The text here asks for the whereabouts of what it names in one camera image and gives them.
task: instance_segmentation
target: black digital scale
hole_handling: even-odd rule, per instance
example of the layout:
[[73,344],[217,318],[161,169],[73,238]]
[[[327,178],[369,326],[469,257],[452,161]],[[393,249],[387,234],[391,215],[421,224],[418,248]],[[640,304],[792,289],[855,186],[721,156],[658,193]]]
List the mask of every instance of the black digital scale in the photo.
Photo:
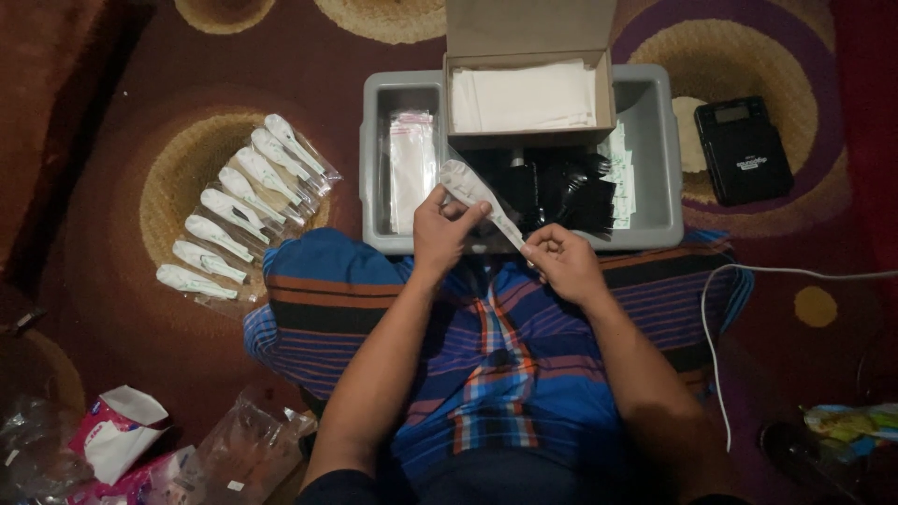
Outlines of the black digital scale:
[[695,124],[720,205],[775,199],[792,190],[786,152],[760,96],[701,105]]

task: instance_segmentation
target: white cable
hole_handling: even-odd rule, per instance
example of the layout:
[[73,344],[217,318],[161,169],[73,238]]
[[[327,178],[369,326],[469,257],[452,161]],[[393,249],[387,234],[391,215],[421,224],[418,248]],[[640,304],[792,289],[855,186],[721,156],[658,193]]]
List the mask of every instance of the white cable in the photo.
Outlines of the white cable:
[[730,263],[724,265],[722,267],[717,267],[716,269],[711,271],[711,274],[708,275],[708,280],[705,281],[705,287],[701,290],[701,325],[705,329],[705,337],[708,339],[708,347],[711,349],[711,362],[714,365],[714,383],[717,386],[718,390],[718,402],[720,402],[720,413],[724,416],[724,426],[726,427],[726,452],[729,452],[730,445],[732,443],[732,433],[730,432],[729,419],[726,416],[726,407],[724,407],[724,396],[720,391],[720,372],[718,371],[718,354],[714,351],[714,341],[711,340],[711,332],[708,329],[708,319],[705,316],[705,295],[708,293],[708,286],[711,285],[711,280],[714,279],[714,276],[721,270],[726,269],[742,269],[742,270],[753,270],[753,271],[773,271],[773,272],[782,272],[782,273],[801,273],[805,275],[809,275],[811,277],[815,277],[817,279],[824,280],[867,280],[867,279],[884,279],[887,277],[895,277],[898,276],[898,270],[887,270],[876,273],[859,273],[853,275],[828,275],[824,273],[817,273],[815,271],[810,270],[801,270],[801,269],[774,269],[768,267],[750,267],[747,265],[739,265],[736,263]]

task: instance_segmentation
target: gray plastic bin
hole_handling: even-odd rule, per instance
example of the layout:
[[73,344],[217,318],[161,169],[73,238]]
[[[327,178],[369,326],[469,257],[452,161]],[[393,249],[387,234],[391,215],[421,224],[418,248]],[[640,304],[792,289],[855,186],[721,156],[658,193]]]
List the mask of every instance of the gray plastic bin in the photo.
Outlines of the gray plastic bin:
[[[582,234],[597,251],[669,247],[682,240],[682,168],[676,117],[671,106],[670,80],[658,65],[615,65],[614,99],[618,119],[627,130],[633,151],[638,211],[629,230],[609,236]],[[383,72],[365,81],[364,118],[359,129],[359,185],[362,237],[384,254],[411,254],[411,235],[390,231],[390,114],[398,109],[426,109],[435,114],[436,156],[445,159],[446,127],[443,72]],[[474,253],[502,253],[511,244],[480,243]]]

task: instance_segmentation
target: open cardboard box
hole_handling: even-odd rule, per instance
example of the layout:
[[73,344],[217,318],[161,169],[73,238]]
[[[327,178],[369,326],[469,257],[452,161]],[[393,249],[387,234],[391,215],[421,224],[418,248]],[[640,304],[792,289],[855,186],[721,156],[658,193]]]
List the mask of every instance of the open cardboard box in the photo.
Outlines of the open cardboard box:
[[[617,0],[446,0],[443,78],[455,149],[587,146],[614,130],[609,35]],[[595,127],[456,133],[452,78],[458,67],[527,68],[582,58],[595,68]]]

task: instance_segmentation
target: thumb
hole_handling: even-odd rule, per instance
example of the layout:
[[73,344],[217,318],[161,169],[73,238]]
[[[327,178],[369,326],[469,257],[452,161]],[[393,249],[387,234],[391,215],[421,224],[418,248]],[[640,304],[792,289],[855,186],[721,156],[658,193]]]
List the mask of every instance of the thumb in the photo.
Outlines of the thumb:
[[478,202],[475,205],[472,205],[465,210],[464,214],[458,218],[456,223],[458,226],[464,230],[464,233],[467,234],[470,232],[480,221],[483,219],[489,212],[493,209],[493,206],[489,205],[488,201]]
[[541,271],[547,280],[551,280],[552,272],[558,265],[555,264],[556,260],[553,260],[547,252],[535,245],[524,244],[521,247],[521,254],[527,261],[533,263],[533,266]]

